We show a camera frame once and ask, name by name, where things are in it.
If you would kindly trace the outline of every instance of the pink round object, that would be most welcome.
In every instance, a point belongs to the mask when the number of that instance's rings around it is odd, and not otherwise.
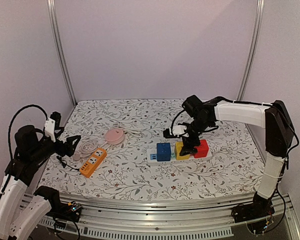
[[[107,131],[104,137],[108,144],[117,145],[125,140],[125,133],[120,128],[113,128]]]

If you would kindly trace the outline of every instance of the floral pattern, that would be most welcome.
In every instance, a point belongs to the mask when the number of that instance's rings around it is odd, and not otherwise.
[[[216,198],[255,191],[264,164],[242,123],[218,121],[219,128],[204,133],[212,158],[188,164],[147,165],[147,149],[156,143],[181,141],[163,138],[182,99],[134,99],[81,101],[72,113],[60,139],[81,135],[82,142],[104,143],[105,133],[120,123],[129,129],[142,129],[140,137],[125,135],[123,143],[112,146],[107,157],[90,178],[69,167],[63,168],[53,155],[42,174],[39,186],[65,194],[85,197],[158,201]],[[191,122],[183,113],[178,122]],[[66,162],[80,168],[87,158]]]

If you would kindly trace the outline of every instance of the table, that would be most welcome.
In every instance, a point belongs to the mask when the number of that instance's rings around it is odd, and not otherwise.
[[[108,156],[85,178],[78,171],[63,168],[53,155],[41,176],[39,186],[64,194],[134,201],[195,200],[217,198],[258,189],[264,163],[245,124],[218,121],[219,128],[204,133],[212,159],[188,164],[148,166],[147,149],[156,143],[180,139],[163,138],[181,110],[182,99],[85,100],[78,103],[60,139],[81,135],[81,141],[96,140],[120,122],[126,128],[142,129],[141,137],[129,134],[124,142],[108,150]],[[176,123],[191,122],[183,113]],[[64,158],[80,168],[87,159]]]

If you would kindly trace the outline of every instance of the red cube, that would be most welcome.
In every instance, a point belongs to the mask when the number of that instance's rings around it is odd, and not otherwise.
[[[198,152],[193,155],[195,159],[205,158],[208,155],[209,146],[207,140],[200,140],[200,146],[195,146],[195,148],[198,150]]]

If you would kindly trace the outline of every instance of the cube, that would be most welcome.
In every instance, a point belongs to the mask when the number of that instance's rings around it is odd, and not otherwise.
[[[157,143],[156,144],[156,160],[158,162],[169,162],[171,160],[170,143]]]
[[[181,141],[178,141],[175,143],[175,146],[174,146],[174,154],[175,154],[175,159],[177,160],[187,160],[190,158],[190,154],[187,154],[185,156],[180,156],[180,152],[181,152],[181,149],[182,147],[184,146],[184,143],[181,142]]]
[[[207,140],[200,140],[200,146],[195,146],[195,148],[198,150],[198,152],[193,155],[195,159],[205,158],[208,155],[209,146]]]

